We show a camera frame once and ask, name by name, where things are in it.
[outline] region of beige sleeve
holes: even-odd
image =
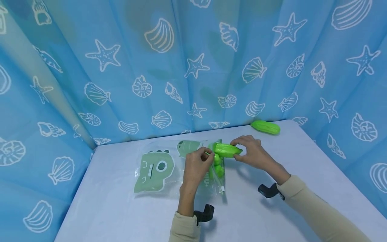
[[[370,241],[351,221],[309,190],[298,176],[292,175],[277,188],[285,202],[303,216],[323,242]]]
[[[175,212],[169,242],[199,242],[200,225],[196,225],[196,216],[186,217]]]

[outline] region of right hand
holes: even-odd
[[[234,155],[237,161],[246,163],[252,167],[266,171],[273,164],[277,162],[269,155],[269,153],[262,147],[259,139],[254,139],[253,136],[240,136],[233,141],[230,145],[243,145],[246,147],[246,155]]]

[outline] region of table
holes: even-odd
[[[387,220],[320,148],[291,120],[276,122],[279,136],[250,126],[99,146],[80,184],[55,242],[168,241],[177,199],[133,197],[138,152],[155,140],[230,142],[251,134],[291,173],[335,207],[373,242],[385,241]],[[234,160],[226,163],[226,199],[198,199],[195,209],[215,206],[214,218],[202,223],[201,241],[319,241],[303,218],[276,196],[257,192],[273,180],[265,172]]]

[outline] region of black clamp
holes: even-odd
[[[214,206],[206,204],[204,211],[194,211],[193,214],[196,216],[196,225],[199,225],[199,222],[208,222],[214,217]]]

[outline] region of starfish print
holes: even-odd
[[[42,101],[43,104],[46,103],[46,101],[49,103],[50,101],[46,98],[45,93],[54,90],[53,87],[42,87],[39,84],[39,80],[37,76],[33,77],[34,85],[29,85],[40,97],[40,101]]]
[[[99,70],[104,72],[106,66],[109,64],[115,66],[121,66],[121,64],[116,59],[116,54],[120,50],[121,45],[114,45],[111,48],[106,48],[99,40],[95,40],[98,52],[87,53],[85,56],[90,59],[99,60]]]
[[[206,108],[197,108],[196,103],[193,103],[192,110],[188,111],[187,113],[189,115],[192,115],[192,118],[194,118],[194,116],[197,116],[199,118],[203,118],[202,114],[200,113],[203,111],[207,111],[207,109]]]
[[[370,62],[376,57],[378,57],[380,53],[381,53],[380,50],[377,50],[374,53],[371,53],[368,45],[365,45],[363,47],[363,52],[361,53],[361,55],[348,58],[347,62],[358,65],[358,72],[356,73],[356,76],[360,76],[363,73],[363,71],[367,72],[369,75],[373,75],[375,72],[373,68],[370,66]]]
[[[339,118],[339,114],[335,110],[335,106],[337,101],[333,101],[331,103],[328,103],[325,99],[320,98],[322,103],[322,108],[319,110],[320,113],[325,113],[328,116],[329,122],[332,121],[333,117]]]
[[[286,26],[274,26],[273,31],[280,33],[279,39],[274,43],[274,46],[277,47],[284,40],[289,39],[292,42],[296,42],[296,34],[302,26],[307,23],[307,19],[302,20],[301,22],[296,22],[295,13],[292,12]]]
[[[210,69],[208,66],[205,66],[202,64],[203,58],[204,58],[204,53],[199,55],[199,57],[196,60],[187,59],[188,70],[187,70],[187,73],[184,75],[185,78],[187,78],[188,75],[192,73],[195,79],[197,79],[197,74],[200,70]]]

